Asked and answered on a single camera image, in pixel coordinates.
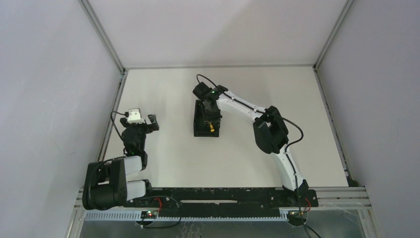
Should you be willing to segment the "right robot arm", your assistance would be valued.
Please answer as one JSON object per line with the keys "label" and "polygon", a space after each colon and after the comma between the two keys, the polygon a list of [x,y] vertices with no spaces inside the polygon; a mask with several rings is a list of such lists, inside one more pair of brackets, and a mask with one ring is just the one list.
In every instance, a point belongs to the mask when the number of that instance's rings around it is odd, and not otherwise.
{"label": "right robot arm", "polygon": [[308,191],[309,185],[289,150],[292,142],[288,138],[288,120],[276,107],[259,107],[237,97],[224,86],[210,88],[204,82],[196,85],[193,94],[197,97],[193,122],[195,137],[219,137],[222,112],[237,115],[251,124],[257,147],[277,163],[283,188],[296,196]]}

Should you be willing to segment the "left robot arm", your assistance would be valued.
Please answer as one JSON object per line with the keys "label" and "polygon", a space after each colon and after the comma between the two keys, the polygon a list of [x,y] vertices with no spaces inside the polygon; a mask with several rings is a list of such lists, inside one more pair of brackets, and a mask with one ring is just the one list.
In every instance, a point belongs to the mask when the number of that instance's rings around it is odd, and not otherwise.
{"label": "left robot arm", "polygon": [[156,115],[148,115],[148,118],[150,123],[130,115],[121,118],[125,128],[121,134],[124,155],[88,165],[82,194],[86,210],[107,210],[151,194],[152,186],[147,178],[127,179],[147,167],[147,134],[159,130]]}

